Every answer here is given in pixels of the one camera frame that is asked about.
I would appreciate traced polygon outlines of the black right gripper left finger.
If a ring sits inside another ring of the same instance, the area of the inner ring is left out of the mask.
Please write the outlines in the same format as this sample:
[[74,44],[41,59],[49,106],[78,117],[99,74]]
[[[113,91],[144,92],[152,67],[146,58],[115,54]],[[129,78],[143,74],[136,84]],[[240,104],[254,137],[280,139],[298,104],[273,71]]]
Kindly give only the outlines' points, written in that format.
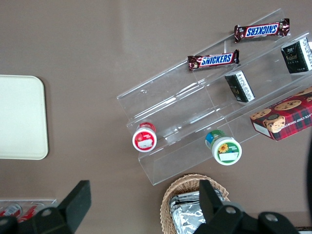
[[13,216],[0,218],[2,234],[74,234],[92,204],[89,180],[81,180],[57,207],[47,207],[19,223]]

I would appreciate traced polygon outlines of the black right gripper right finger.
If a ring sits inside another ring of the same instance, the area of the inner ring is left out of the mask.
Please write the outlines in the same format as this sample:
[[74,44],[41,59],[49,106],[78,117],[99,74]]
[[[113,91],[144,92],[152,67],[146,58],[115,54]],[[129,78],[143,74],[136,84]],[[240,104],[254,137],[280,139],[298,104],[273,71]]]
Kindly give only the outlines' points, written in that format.
[[199,182],[199,203],[205,223],[198,234],[297,234],[297,228],[283,215],[262,212],[253,218],[233,204],[224,205],[207,180]]

